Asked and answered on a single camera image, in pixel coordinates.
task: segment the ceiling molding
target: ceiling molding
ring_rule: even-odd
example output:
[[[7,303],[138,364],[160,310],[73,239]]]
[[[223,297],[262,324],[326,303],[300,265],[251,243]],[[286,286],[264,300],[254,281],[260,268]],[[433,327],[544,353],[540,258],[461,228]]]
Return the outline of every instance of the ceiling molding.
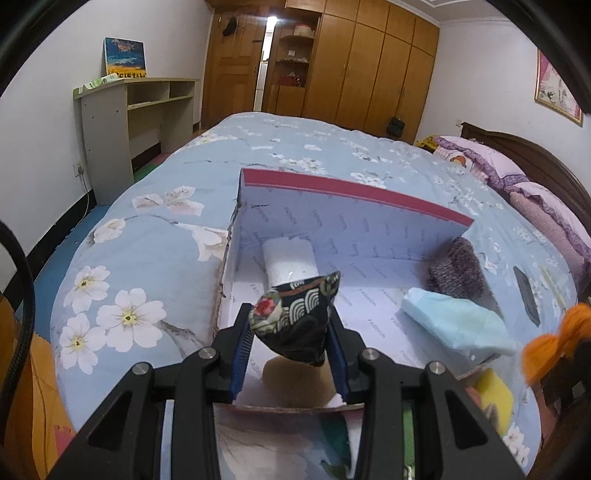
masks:
[[[464,23],[484,23],[484,24],[509,24],[513,25],[513,22],[505,17],[477,17],[477,18],[456,18],[453,20],[445,20],[439,22],[441,27],[447,25],[460,25]]]
[[[462,2],[469,2],[469,1],[471,1],[471,0],[421,0],[421,2],[423,2],[424,4],[426,4],[432,8],[445,7],[446,5],[459,4]]]
[[[441,22],[439,20],[435,20],[430,15],[427,15],[425,12],[419,10],[418,8],[413,7],[412,5],[409,5],[408,3],[406,3],[402,0],[388,0],[388,1],[391,4],[398,5],[399,7],[404,8],[405,10],[408,10],[409,12],[414,13],[416,16],[421,17],[424,20],[427,20],[429,23],[432,23],[436,27],[441,26]]]

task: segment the picture frame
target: picture frame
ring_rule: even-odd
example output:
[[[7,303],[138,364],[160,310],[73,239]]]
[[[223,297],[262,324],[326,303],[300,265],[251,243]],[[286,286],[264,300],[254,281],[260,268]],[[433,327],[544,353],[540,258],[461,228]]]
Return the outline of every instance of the picture frame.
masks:
[[[107,75],[116,73],[121,78],[146,76],[143,42],[105,37],[104,46]]]
[[[556,69],[540,50],[534,100],[572,120],[578,126],[583,126],[583,111]]]

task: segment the wardrobe door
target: wardrobe door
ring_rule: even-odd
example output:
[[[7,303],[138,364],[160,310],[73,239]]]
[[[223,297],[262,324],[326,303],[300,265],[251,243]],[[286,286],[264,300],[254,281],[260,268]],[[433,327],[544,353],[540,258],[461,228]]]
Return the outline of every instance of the wardrobe door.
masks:
[[[439,29],[427,20],[417,17],[414,27],[413,45],[422,51],[426,51],[429,55],[435,56],[438,42]]]
[[[412,12],[392,4],[388,14],[386,33],[410,43],[413,41],[415,19],[416,16]]]
[[[351,130],[363,130],[383,43],[383,32],[362,24],[355,27],[345,83],[336,114],[337,125]]]
[[[404,84],[410,45],[390,35],[384,38],[382,57],[369,104],[364,132],[384,137],[390,119],[396,115]]]
[[[357,23],[386,31],[390,2],[386,0],[361,0],[357,12]]]
[[[359,0],[326,0],[324,13],[355,21],[358,8]]]
[[[412,47],[400,105],[396,116],[405,123],[400,140],[412,144],[417,136],[418,125],[423,116],[425,101],[431,83],[435,59],[427,53]]]
[[[303,117],[335,122],[354,29],[351,20],[323,15]]]

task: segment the purple ruffled pillowcase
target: purple ruffled pillowcase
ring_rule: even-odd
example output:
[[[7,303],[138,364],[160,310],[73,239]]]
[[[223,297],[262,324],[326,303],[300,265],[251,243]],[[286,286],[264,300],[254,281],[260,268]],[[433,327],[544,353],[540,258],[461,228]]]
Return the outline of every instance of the purple ruffled pillowcase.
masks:
[[[495,190],[528,181],[524,171],[509,157],[491,147],[467,140],[462,137],[435,137],[435,142],[447,150],[462,152],[467,158],[478,164],[488,176],[488,184]]]
[[[591,264],[591,237],[577,216],[546,187],[526,181],[507,187],[511,205],[554,244],[575,282]]]

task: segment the doorway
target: doorway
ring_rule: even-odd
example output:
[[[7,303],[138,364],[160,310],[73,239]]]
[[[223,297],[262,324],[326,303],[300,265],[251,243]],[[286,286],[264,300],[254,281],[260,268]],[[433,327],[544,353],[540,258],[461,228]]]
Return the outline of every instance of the doorway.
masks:
[[[260,112],[262,109],[262,96],[265,92],[265,79],[267,78],[267,67],[269,65],[269,54],[271,53],[271,43],[273,42],[273,32],[277,25],[278,18],[275,15],[267,18],[265,27],[265,38],[262,43],[261,64],[259,65],[258,78],[256,80],[255,105],[254,111]]]

